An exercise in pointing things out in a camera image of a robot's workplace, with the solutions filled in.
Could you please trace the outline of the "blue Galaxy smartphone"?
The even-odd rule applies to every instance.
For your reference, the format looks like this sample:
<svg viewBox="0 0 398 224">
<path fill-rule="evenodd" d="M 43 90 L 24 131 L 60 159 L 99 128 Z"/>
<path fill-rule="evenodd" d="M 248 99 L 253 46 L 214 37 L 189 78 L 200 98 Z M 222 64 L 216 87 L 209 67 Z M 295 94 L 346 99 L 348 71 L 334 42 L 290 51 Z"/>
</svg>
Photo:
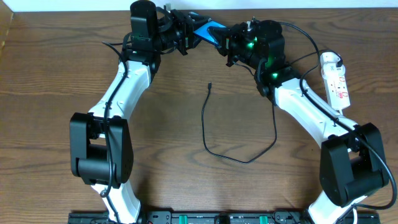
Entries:
<svg viewBox="0 0 398 224">
<path fill-rule="evenodd" d="M 193 49 L 202 40 L 214 45 L 213 38 L 208 33 L 207 29 L 211 26 L 214 26 L 214 27 L 226 27 L 226 26 L 211 19 L 211 22 L 206 23 L 205 25 L 201 26 L 199 29 L 194 29 L 192 26 L 191 14 L 197 14 L 197 13 L 195 13 L 195 12 L 188 13 L 188 27 L 187 27 L 188 47 Z"/>
</svg>

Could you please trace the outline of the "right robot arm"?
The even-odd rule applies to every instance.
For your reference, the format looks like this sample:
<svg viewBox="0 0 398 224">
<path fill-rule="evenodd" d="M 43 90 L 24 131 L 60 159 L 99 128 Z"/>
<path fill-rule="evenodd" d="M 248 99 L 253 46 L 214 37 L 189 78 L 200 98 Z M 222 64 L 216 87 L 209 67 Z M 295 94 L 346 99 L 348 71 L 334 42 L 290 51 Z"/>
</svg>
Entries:
<svg viewBox="0 0 398 224">
<path fill-rule="evenodd" d="M 360 125 L 346 118 L 349 106 L 345 66 L 332 50 L 318 53 L 327 98 L 321 99 L 285 57 L 283 23 L 253 19 L 232 27 L 211 21 L 197 36 L 213 44 L 228 66 L 248 69 L 259 93 L 273 107 L 290 114 L 321 150 L 322 192 L 302 214 L 275 211 L 275 223 L 379 223 L 379 207 L 364 199 L 381 188 L 397 184 L 386 156 L 380 131 L 372 123 Z"/>
</svg>

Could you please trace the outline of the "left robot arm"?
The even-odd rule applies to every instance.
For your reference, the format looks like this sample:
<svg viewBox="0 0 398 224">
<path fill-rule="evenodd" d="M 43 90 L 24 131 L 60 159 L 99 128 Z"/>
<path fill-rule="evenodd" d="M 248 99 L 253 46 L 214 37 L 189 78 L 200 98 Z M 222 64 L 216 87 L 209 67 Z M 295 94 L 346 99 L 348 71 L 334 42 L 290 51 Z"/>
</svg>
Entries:
<svg viewBox="0 0 398 224">
<path fill-rule="evenodd" d="M 158 7 L 152 1 L 130 6 L 131 31 L 120 43 L 118 71 L 106 93 L 87 113 L 70 120 L 71 171 L 92 186 L 114 223 L 139 223 L 141 203 L 129 180 L 134 163 L 129 119 L 159 70 L 161 56 L 186 55 L 200 39 L 194 32 L 211 18 Z"/>
</svg>

